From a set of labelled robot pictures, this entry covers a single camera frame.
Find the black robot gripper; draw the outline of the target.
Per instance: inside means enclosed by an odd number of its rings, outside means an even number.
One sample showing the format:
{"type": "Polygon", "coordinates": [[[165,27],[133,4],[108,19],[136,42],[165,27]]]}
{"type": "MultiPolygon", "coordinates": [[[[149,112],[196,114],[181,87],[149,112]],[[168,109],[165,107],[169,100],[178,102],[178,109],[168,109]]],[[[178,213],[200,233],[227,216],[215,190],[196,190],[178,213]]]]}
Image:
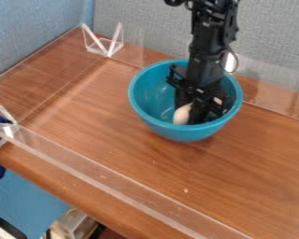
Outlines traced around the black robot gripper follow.
{"type": "Polygon", "coordinates": [[[220,89],[220,79],[225,73],[224,61],[229,49],[228,46],[208,48],[190,44],[188,64],[169,64],[166,83],[176,90],[176,110],[190,104],[189,125],[203,123],[209,114],[221,116],[225,112],[228,96],[220,89]]]}

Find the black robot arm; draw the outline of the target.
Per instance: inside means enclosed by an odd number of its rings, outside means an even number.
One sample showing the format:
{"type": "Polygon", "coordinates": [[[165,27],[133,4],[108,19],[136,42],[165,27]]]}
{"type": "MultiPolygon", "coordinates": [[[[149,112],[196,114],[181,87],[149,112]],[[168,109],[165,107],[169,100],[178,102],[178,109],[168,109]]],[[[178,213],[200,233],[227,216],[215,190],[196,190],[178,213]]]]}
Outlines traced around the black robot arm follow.
{"type": "Polygon", "coordinates": [[[169,65],[168,84],[174,88],[176,125],[194,125],[220,118],[227,110],[228,94],[220,86],[231,43],[239,31],[239,0],[162,0],[170,7],[190,11],[192,42],[185,66],[169,65]]]}

